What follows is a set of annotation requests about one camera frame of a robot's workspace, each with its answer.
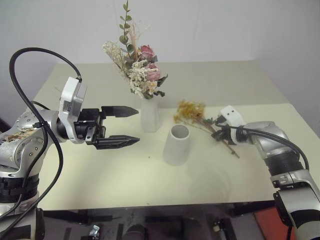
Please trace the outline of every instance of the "black cable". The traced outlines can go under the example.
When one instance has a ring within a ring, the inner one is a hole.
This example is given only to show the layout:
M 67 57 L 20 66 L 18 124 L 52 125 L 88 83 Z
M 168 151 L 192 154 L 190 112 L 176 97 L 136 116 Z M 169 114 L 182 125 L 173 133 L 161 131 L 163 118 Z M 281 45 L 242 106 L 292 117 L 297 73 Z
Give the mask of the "black cable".
M 62 55 L 54 52 L 54 51 L 50 51 L 44 48 L 39 48 L 39 47 L 27 47 L 27 48 L 23 48 L 18 50 L 17 52 L 15 52 L 11 59 L 10 59 L 10 63 L 9 63 L 9 72 L 10 72 L 10 77 L 12 80 L 12 83 L 15 87 L 15 89 L 17 90 L 18 94 L 20 95 L 20 97 L 22 98 L 22 100 L 25 102 L 25 104 L 28 106 L 28 108 L 31 110 L 31 112 L 35 115 L 35 117 L 39 120 L 41 126 L 43 127 L 43 129 L 46 131 L 47 134 L 49 134 L 49 136 L 51 137 L 57 152 L 58 152 L 58 156 L 59 156 L 59 166 L 57 169 L 57 172 L 55 174 L 54 179 L 52 180 L 51 184 L 47 187 L 47 189 L 41 194 L 41 196 L 32 204 L 28 207 L 28 209 L 22 213 L 5 231 L 3 231 L 1 233 L 0 239 L 3 239 L 4 236 L 6 234 L 8 234 L 12 228 L 15 227 L 15 225 L 21 221 L 21 219 L 27 215 L 34 207 L 36 207 L 38 205 L 38 203 L 47 195 L 47 193 L 51 190 L 51 188 L 55 185 L 55 183 L 57 182 L 61 172 L 62 172 L 62 168 L 63 168 L 63 163 L 64 163 L 64 156 L 63 156 L 63 152 L 61 149 L 61 146 L 59 144 L 59 141 L 57 139 L 57 137 L 55 136 L 55 134 L 53 133 L 53 131 L 51 130 L 49 124 L 44 120 L 44 118 L 40 115 L 40 113 L 38 112 L 38 110 L 36 109 L 36 107 L 30 102 L 30 100 L 27 98 L 27 96 L 25 95 L 24 91 L 21 89 L 17 77 L 16 77 L 16 73 L 15 73 L 15 63 L 17 58 L 23 54 L 23 53 L 27 53 L 27 52 L 43 52 L 43 53 L 48 53 L 51 55 L 54 55 L 62 60 L 64 60 L 66 63 L 68 63 L 76 72 L 77 74 L 77 79 L 79 80 L 79 82 L 81 83 L 82 78 L 81 78 L 81 74 L 79 72 L 79 70 L 77 69 L 77 67 L 70 62 L 68 59 L 66 59 L 65 57 L 63 57 Z
M 40 149 L 39 153 L 35 156 L 35 158 L 33 159 L 32 163 L 30 164 L 30 166 L 28 167 L 28 169 L 26 170 L 26 173 L 23 177 L 23 182 L 22 182 L 22 188 L 24 189 L 27 186 L 28 183 L 28 178 L 29 178 L 29 174 L 32 171 L 32 168 L 34 167 L 34 165 L 37 163 L 37 161 L 39 160 L 39 158 L 42 156 L 42 154 L 45 152 L 47 146 L 48 146 L 48 134 L 45 130 L 44 127 L 41 128 L 42 129 L 42 133 L 43 133 L 43 145 L 42 148 Z M 17 202 L 15 203 L 15 205 L 10 208 L 7 212 L 5 212 L 4 214 L 2 214 L 0 216 L 0 221 L 2 221 L 7 215 L 9 215 L 10 213 L 12 213 L 14 210 L 16 210 L 16 208 L 20 205 L 20 203 L 22 202 L 22 199 L 24 197 L 24 194 L 21 193 L 19 195 L 19 198 L 17 200 Z
M 244 130 L 247 132 L 263 134 L 264 136 L 261 136 L 261 137 L 265 137 L 267 139 L 273 138 L 271 140 L 276 141 L 278 143 L 281 143 L 283 145 L 286 145 L 286 146 L 290 147 L 291 149 L 293 149 L 295 152 L 298 152 L 299 154 L 301 154 L 303 161 L 304 161 L 305 169 L 307 169 L 309 171 L 309 162 L 308 162 L 307 156 L 297 145 L 295 145 L 293 142 L 289 141 L 288 139 L 285 139 L 285 138 L 280 137 L 278 135 L 272 134 L 270 132 L 261 131 L 261 130 L 257 130 L 257 129 L 251 129 L 251 128 L 245 128 L 245 127 L 241 127 L 241 126 L 228 126 L 228 125 L 217 125 L 217 126 L 221 127 L 221 128 L 240 129 L 240 130 Z
M 45 110 L 50 110 L 49 108 L 47 108 L 45 105 L 43 105 L 42 103 L 38 102 L 38 101 L 30 101 L 33 105 L 38 105 L 39 107 L 42 107 Z
M 288 231 L 286 233 L 286 240 L 291 239 L 291 231 L 292 231 L 292 226 L 288 226 Z

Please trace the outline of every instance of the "pink dried rose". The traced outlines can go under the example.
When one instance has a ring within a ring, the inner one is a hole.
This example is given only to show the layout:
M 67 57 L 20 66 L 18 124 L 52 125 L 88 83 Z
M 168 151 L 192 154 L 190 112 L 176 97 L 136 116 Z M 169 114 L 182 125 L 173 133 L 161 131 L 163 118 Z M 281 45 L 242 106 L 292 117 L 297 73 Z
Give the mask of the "pink dried rose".
M 141 59 L 144 60 L 144 59 L 151 59 L 155 56 L 155 53 L 154 51 L 152 50 L 152 48 L 148 45 L 143 45 L 140 47 L 140 51 L 141 51 Z
M 146 69 L 158 69 L 157 71 L 149 71 L 147 73 L 146 79 L 148 81 L 153 82 L 153 81 L 158 81 L 160 79 L 161 73 L 160 73 L 157 65 L 155 65 L 154 63 L 150 63 L 145 68 Z

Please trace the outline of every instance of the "white wall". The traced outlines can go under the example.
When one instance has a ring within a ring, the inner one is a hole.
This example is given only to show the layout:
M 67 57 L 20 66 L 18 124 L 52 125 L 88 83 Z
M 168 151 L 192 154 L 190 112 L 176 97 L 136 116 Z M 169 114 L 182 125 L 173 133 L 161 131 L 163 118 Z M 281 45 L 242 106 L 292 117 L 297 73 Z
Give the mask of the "white wall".
M 110 62 L 101 45 L 118 39 L 122 4 L 120 0 L 0 1 L 0 117 L 12 124 L 25 108 L 9 82 L 8 63 L 15 50 L 37 46 L 75 63 Z M 318 131 L 318 0 L 131 0 L 129 6 L 142 33 L 139 42 L 150 44 L 160 61 L 258 59 Z M 32 98 L 56 59 L 29 55 L 17 68 Z

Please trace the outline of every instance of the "red object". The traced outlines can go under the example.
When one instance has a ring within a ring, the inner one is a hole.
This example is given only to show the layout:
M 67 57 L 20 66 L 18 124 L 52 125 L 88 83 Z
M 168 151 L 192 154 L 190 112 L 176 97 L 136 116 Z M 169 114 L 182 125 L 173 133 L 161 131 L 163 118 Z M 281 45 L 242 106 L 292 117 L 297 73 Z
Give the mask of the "red object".
M 254 216 L 266 240 L 287 239 L 288 227 L 282 223 L 275 207 L 257 211 Z M 290 240 L 295 239 L 295 231 L 292 228 Z

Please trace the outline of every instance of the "white ceramic vase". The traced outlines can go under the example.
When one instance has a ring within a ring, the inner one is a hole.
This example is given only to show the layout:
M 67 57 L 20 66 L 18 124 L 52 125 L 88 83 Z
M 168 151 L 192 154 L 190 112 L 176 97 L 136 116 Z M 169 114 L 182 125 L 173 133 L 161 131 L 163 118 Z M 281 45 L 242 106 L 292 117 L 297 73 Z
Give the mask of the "white ceramic vase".
M 174 125 L 168 134 L 163 159 L 170 165 L 181 165 L 188 159 L 190 146 L 190 131 L 183 124 Z
M 142 99 L 140 124 L 145 133 L 154 133 L 160 128 L 159 111 L 155 97 Z

